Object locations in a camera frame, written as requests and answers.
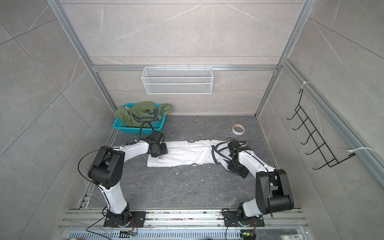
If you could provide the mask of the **white tank top navy trim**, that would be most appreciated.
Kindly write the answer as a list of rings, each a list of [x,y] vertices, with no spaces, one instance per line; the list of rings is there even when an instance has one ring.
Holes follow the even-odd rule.
[[[221,164],[227,168],[232,160],[228,143],[220,140],[176,141],[166,145],[168,153],[156,158],[149,156],[148,167]]]

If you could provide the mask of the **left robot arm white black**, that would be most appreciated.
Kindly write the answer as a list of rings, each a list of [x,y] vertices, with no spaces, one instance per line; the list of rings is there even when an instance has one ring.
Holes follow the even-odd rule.
[[[164,140],[163,133],[153,131],[151,135],[132,143],[120,147],[102,146],[99,149],[89,168],[88,177],[101,190],[107,202],[107,223],[119,227],[133,225],[130,207],[120,186],[124,163],[144,154],[154,158],[166,155],[168,149]]]

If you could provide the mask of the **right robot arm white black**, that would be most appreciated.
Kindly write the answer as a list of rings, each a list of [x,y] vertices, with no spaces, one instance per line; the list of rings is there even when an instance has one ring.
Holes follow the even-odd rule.
[[[230,159],[226,159],[227,169],[242,178],[248,174],[255,177],[255,198],[239,204],[235,223],[249,226],[263,215],[294,208],[286,171],[269,166],[251,148],[243,146],[239,141],[228,141],[228,150]]]

